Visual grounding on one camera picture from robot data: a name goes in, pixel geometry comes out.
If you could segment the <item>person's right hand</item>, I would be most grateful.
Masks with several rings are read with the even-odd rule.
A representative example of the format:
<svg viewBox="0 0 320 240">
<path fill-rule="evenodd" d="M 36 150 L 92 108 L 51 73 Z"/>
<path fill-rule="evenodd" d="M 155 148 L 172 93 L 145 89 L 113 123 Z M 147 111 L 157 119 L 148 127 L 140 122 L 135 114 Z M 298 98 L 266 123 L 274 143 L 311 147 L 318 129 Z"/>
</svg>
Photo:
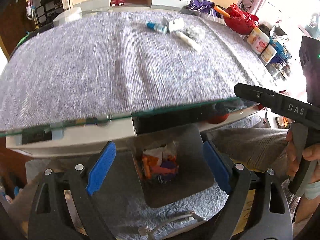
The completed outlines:
<svg viewBox="0 0 320 240">
<path fill-rule="evenodd" d="M 289 129 L 286 138 L 287 146 L 285 152 L 287 155 L 287 175 L 294 177 L 299 169 L 299 161 L 297 160 L 296 147 L 293 143 L 293 134 L 291 129 Z M 306 148 L 303 153 L 303 157 L 307 161 L 319 161 L 320 157 L 320 145 L 314 144 Z M 310 183 L 315 183 L 319 181 L 319 164 L 317 164 L 314 173 L 311 177 Z"/>
</svg>

